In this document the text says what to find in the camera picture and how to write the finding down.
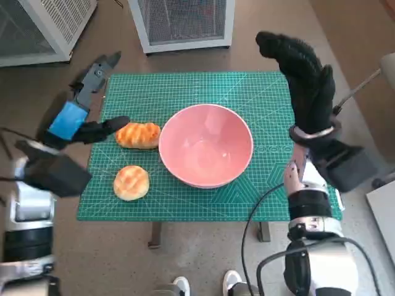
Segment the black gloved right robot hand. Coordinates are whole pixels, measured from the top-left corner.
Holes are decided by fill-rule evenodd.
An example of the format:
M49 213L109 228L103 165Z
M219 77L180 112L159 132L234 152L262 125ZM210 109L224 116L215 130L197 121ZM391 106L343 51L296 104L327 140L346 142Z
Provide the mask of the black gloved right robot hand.
M301 39L260 31L260 54L277 61L288 82L295 125L306 134L331 127L335 81L331 65L322 65L313 48Z

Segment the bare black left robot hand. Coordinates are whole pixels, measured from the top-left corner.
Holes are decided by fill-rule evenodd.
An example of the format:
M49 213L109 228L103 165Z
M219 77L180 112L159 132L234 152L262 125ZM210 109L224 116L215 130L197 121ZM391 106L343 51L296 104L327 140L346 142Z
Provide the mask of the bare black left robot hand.
M63 92L54 99L40 123L36 138L57 150L81 142L102 142L130 122L128 116L117 116L101 123L87 121L91 95L105 85L110 71L118 64L122 53L99 56L69 84L71 93Z

